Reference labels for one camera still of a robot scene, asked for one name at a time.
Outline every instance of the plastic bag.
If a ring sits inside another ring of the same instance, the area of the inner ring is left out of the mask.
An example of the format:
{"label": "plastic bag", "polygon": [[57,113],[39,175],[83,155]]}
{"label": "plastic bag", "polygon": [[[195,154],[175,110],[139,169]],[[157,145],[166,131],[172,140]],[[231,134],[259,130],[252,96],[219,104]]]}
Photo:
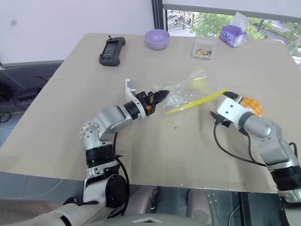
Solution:
{"label": "plastic bag", "polygon": [[180,84],[165,84],[161,89],[169,90],[163,106],[166,115],[206,103],[227,91],[202,69],[197,69]]}

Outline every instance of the orange ball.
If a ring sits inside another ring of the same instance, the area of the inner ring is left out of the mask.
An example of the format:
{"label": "orange ball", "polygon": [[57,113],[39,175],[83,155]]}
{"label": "orange ball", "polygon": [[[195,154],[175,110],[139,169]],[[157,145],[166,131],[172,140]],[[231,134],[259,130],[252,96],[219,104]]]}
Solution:
{"label": "orange ball", "polygon": [[254,110],[254,113],[257,116],[261,116],[262,115],[262,112],[263,112],[262,106],[255,99],[252,99],[252,98],[249,98],[249,97],[244,97],[242,99],[242,101],[240,101],[240,105],[242,105],[244,107],[252,108]]}

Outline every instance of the cable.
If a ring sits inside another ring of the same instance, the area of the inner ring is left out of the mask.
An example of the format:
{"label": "cable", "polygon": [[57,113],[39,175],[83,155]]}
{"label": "cable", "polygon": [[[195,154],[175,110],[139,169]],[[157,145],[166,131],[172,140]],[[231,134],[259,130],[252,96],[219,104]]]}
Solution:
{"label": "cable", "polygon": [[[4,121],[1,121],[1,118],[2,118],[4,115],[7,115],[8,118],[7,118],[6,120],[4,120]],[[2,114],[0,114],[0,123],[5,123],[5,122],[9,121],[10,119],[11,119],[11,113],[2,113]]]}
{"label": "cable", "polygon": [[228,155],[230,155],[230,156],[232,156],[232,157],[234,157],[234,158],[236,158],[236,159],[239,159],[239,160],[241,160],[241,161],[249,162],[249,163],[252,163],[252,164],[259,165],[259,166],[265,166],[265,165],[263,165],[263,164],[261,164],[261,163],[257,163],[257,162],[254,162],[254,161],[251,161],[251,160],[248,160],[248,159],[244,159],[244,158],[238,157],[238,156],[236,156],[236,155],[234,155],[234,154],[232,154],[232,153],[226,151],[226,150],[220,145],[220,143],[219,143],[218,140],[217,140],[217,137],[216,137],[216,127],[217,127],[217,123],[214,124],[213,136],[214,136],[214,139],[215,139],[215,142],[216,142],[217,146],[218,146],[222,151],[224,151],[224,152],[227,153]]}
{"label": "cable", "polygon": [[230,214],[229,218],[228,218],[228,223],[227,226],[230,226],[231,224],[231,217],[233,216],[233,214],[238,210],[239,208],[239,204],[237,205],[237,207],[232,211],[232,213]]}
{"label": "cable", "polygon": [[116,140],[117,140],[117,135],[118,135],[118,132],[115,133],[115,136],[114,136],[114,142],[113,142],[113,152],[114,152],[114,154],[116,154]]}
{"label": "cable", "polygon": [[46,79],[44,79],[42,76],[36,75],[36,78],[42,79],[44,82],[48,82]]}
{"label": "cable", "polygon": [[296,155],[296,157],[298,158],[298,153],[297,153],[297,145],[295,142],[290,142],[289,143],[289,146],[293,145],[293,150],[294,150],[294,153]]}
{"label": "cable", "polygon": [[16,104],[16,100],[17,100],[17,97],[15,97],[15,99],[14,99],[14,101],[13,101],[14,105],[15,105],[16,107],[22,109],[23,111],[26,111],[26,110],[27,110],[26,108],[22,108],[22,107],[20,107],[20,106],[18,106],[18,105]]}
{"label": "cable", "polygon": [[[115,136],[114,136],[114,142],[113,142],[113,151],[114,151],[114,153],[116,153],[116,140],[117,140],[117,134],[118,134],[118,132],[115,133]],[[117,208],[114,209],[114,210],[111,212],[111,214],[108,216],[108,218],[114,218],[114,217],[118,216],[119,214],[120,214],[121,216],[123,216],[123,215],[125,214],[125,212],[126,212],[127,205],[128,205],[128,201],[129,201],[129,198],[130,198],[130,181],[129,181],[129,178],[128,178],[127,170],[126,170],[125,166],[123,165],[123,163],[119,160],[119,157],[121,157],[121,156],[120,156],[120,155],[116,155],[115,160],[116,160],[116,161],[118,162],[118,164],[121,166],[121,168],[122,168],[122,170],[123,170],[123,172],[124,172],[124,175],[125,175],[125,177],[126,177],[126,182],[127,182],[127,196],[126,196],[126,201],[125,201],[125,203],[124,203],[124,207],[123,207],[121,210],[119,210],[117,213],[114,213],[114,214],[112,215],[112,213],[115,212],[115,210],[116,210]]]}
{"label": "cable", "polygon": [[49,191],[47,191],[45,193],[38,194],[38,195],[33,195],[33,196],[22,197],[20,199],[34,198],[34,197],[38,197],[38,196],[42,196],[42,195],[48,194],[48,193],[52,192],[53,190],[55,190],[61,184],[62,181],[63,181],[63,179],[61,179],[60,182],[58,182],[58,184],[56,186],[54,186],[51,190],[49,190]]}
{"label": "cable", "polygon": [[258,163],[260,166],[265,166],[262,163],[259,163],[258,161],[256,161],[253,156],[252,156],[252,152],[251,152],[251,138],[250,135],[248,133],[246,133],[246,137],[248,138],[248,151],[249,151],[249,156],[252,159],[253,162]]}

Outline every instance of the tissue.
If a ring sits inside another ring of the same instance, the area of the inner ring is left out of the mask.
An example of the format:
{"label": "tissue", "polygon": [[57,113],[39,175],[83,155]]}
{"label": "tissue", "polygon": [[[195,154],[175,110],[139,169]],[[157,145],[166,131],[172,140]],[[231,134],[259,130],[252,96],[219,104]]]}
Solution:
{"label": "tissue", "polygon": [[222,27],[220,39],[231,47],[242,46],[249,39],[249,34],[246,32],[248,26],[249,18],[237,12],[231,24]]}

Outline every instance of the purple bowl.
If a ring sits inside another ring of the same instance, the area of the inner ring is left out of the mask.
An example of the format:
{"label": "purple bowl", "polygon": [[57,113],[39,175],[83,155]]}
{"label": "purple bowl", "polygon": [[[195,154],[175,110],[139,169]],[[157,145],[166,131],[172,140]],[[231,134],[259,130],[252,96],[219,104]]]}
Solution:
{"label": "purple bowl", "polygon": [[167,31],[155,29],[145,34],[145,43],[149,48],[160,50],[166,48],[169,37],[170,35]]}

